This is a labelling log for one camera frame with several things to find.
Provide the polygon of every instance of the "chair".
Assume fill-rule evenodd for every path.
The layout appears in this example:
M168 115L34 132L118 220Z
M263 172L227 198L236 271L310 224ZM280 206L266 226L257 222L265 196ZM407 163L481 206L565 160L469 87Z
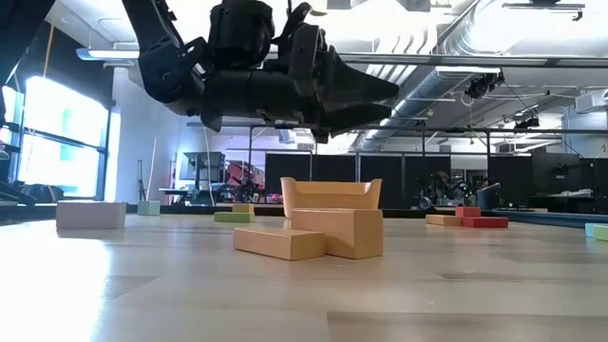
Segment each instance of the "chair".
M291 219L293 209L378 209L382 180L371 182L297 181L281 178L283 209Z

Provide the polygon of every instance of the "black partition wall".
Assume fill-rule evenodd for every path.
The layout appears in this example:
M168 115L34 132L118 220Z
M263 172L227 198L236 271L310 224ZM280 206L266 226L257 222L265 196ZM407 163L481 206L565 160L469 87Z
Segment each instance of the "black partition wall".
M354 156L313 156L313 181L356 181Z
M267 194L281 194L281 177L310 181L311 156L266 154L265 188Z
M420 191L430 185L431 175L451 172L450 157L406 157L404 204L409 209L418 205Z
M401 157L361 156L361 181L382 180L380 208L403 209L403 174Z
M487 176L491 182L501 184L501 198L509 202L527 204L535 194L530 157L490 157Z

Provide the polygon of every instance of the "green block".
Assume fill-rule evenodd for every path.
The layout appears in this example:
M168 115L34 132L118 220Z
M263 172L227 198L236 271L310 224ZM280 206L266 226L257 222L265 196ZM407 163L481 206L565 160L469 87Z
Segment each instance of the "green block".
M157 200L143 200L137 205L137 215L158 216L161 214L161 203Z
M585 235L602 241L608 241L608 225L586 223Z
M256 220L254 213L221 213L214 214L216 222L251 223Z

